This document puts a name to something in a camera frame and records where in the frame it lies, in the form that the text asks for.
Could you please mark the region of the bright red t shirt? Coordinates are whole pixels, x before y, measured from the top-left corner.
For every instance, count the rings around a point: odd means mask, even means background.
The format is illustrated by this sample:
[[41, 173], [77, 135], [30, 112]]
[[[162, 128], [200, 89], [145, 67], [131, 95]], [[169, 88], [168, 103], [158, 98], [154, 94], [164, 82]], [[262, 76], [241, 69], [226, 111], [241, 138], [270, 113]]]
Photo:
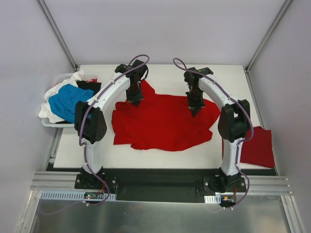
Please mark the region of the bright red t shirt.
[[136, 150], [160, 149], [183, 151], [212, 139], [210, 128], [220, 115], [215, 103], [205, 106], [192, 116], [185, 96], [157, 94], [143, 81], [144, 99], [135, 107], [117, 102], [112, 113], [114, 144], [129, 144]]

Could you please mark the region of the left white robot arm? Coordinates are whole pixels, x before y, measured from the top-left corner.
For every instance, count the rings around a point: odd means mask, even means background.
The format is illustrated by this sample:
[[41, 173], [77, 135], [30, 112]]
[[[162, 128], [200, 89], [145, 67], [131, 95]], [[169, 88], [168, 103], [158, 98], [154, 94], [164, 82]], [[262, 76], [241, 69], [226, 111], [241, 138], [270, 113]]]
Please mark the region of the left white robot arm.
[[148, 72], [147, 65], [140, 60], [134, 61], [132, 65], [121, 64], [97, 94], [75, 105], [74, 128], [84, 152], [84, 164], [74, 185], [76, 189], [98, 189], [101, 193], [107, 190], [100, 146], [100, 141], [107, 132], [104, 113], [122, 93], [126, 94], [126, 100], [130, 104], [139, 106], [143, 99], [141, 81], [146, 79]]

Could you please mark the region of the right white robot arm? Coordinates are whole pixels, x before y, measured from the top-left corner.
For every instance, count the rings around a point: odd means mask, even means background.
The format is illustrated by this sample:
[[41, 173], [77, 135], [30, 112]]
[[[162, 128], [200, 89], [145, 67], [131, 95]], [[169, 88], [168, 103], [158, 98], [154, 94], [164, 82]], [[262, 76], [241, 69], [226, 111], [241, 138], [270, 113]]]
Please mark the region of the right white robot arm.
[[209, 68], [185, 70], [184, 81], [189, 86], [186, 93], [188, 106], [195, 117], [205, 107], [203, 94], [206, 93], [220, 110], [218, 132], [223, 143], [223, 161], [219, 175], [208, 182], [215, 192], [228, 192], [241, 178], [240, 159], [242, 145], [248, 139], [247, 133], [254, 134], [250, 119], [250, 104], [247, 100], [236, 100], [217, 81], [212, 79]]

